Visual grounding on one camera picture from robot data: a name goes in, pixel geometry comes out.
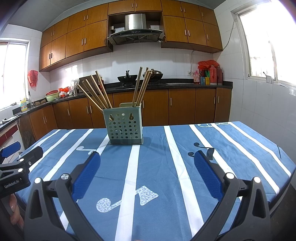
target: range hood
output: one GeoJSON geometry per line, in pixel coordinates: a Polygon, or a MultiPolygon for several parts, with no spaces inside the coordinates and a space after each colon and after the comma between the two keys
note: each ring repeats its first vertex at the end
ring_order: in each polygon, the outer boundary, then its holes
{"type": "Polygon", "coordinates": [[[146,16],[144,13],[125,15],[125,30],[111,34],[107,39],[112,45],[157,42],[162,40],[162,30],[147,29],[146,16]]]}

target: blue gripper pad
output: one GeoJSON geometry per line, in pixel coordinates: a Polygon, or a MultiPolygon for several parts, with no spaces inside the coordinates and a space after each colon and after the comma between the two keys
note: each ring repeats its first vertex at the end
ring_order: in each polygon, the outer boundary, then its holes
{"type": "Polygon", "coordinates": [[[194,154],[194,164],[212,197],[221,201],[223,198],[223,185],[211,166],[207,163],[207,160],[198,151],[194,154]]]}
{"type": "Polygon", "coordinates": [[[86,164],[84,169],[73,183],[72,198],[75,201],[84,197],[91,181],[94,178],[94,175],[101,164],[100,154],[97,152],[94,152],[93,156],[89,158],[91,158],[90,161],[86,164]]]}
{"type": "Polygon", "coordinates": [[[9,157],[11,156],[12,154],[16,153],[18,150],[20,150],[20,143],[17,141],[15,143],[12,143],[11,145],[5,147],[2,149],[1,151],[1,155],[2,157],[9,157]]]}

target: black countertop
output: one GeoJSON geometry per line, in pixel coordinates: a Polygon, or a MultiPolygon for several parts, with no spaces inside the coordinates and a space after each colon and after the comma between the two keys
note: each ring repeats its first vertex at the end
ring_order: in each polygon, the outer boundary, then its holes
{"type": "Polygon", "coordinates": [[[21,116],[18,116],[16,118],[14,118],[13,120],[10,120],[10,121],[6,122],[3,125],[0,125],[0,131],[4,130],[6,127],[8,127],[9,125],[11,125],[13,122],[15,122],[16,120],[18,120],[19,118],[21,118],[21,116]]]}
{"type": "MultiPolygon", "coordinates": [[[[158,85],[148,85],[146,90],[161,90],[161,89],[180,89],[180,88],[227,88],[227,89],[232,89],[233,88],[233,83],[231,81],[223,81],[223,85],[197,85],[192,83],[192,79],[161,79],[161,83],[158,85]]],[[[121,86],[120,82],[116,82],[116,83],[110,83],[110,84],[105,84],[105,90],[107,94],[110,93],[120,93],[120,92],[128,92],[128,91],[134,91],[135,87],[133,86],[121,86]]],[[[72,99],[79,99],[79,98],[83,98],[85,97],[84,93],[78,93],[76,95],[71,95],[68,97],[64,97],[64,98],[60,98],[57,100],[53,100],[50,102],[46,102],[44,104],[41,104],[39,106],[30,108],[24,112],[19,112],[16,113],[15,115],[24,115],[24,114],[28,114],[31,112],[34,112],[36,110],[39,110],[47,105],[50,104],[55,104],[55,103],[59,103],[62,101],[68,101],[68,100],[72,100],[72,99]]]]}

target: bright window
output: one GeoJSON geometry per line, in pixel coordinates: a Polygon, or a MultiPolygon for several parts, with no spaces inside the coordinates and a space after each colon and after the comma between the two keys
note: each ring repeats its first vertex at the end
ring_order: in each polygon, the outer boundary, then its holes
{"type": "Polygon", "coordinates": [[[296,66],[296,24],[286,8],[273,0],[238,16],[247,42],[249,76],[266,74],[276,81],[296,84],[291,74],[291,68],[296,66]]]}
{"type": "Polygon", "coordinates": [[[0,109],[26,98],[27,44],[0,42],[0,109]]]}

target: metal screw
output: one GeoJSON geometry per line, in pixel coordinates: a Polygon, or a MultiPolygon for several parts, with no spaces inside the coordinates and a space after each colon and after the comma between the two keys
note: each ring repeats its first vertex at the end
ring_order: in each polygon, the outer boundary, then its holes
{"type": "Polygon", "coordinates": [[[231,172],[226,173],[226,177],[227,177],[228,179],[234,179],[234,175],[233,175],[231,172]]]}
{"type": "Polygon", "coordinates": [[[38,184],[39,182],[41,182],[41,178],[40,178],[40,177],[36,178],[36,179],[34,180],[34,182],[35,182],[36,184],[38,184]]]}
{"type": "Polygon", "coordinates": [[[61,175],[61,179],[63,179],[63,180],[66,180],[68,178],[69,178],[69,174],[67,174],[67,173],[64,173],[61,175]]]}
{"type": "Polygon", "coordinates": [[[256,183],[260,183],[260,182],[261,182],[261,179],[260,179],[260,177],[254,177],[254,181],[255,181],[256,183]]]}

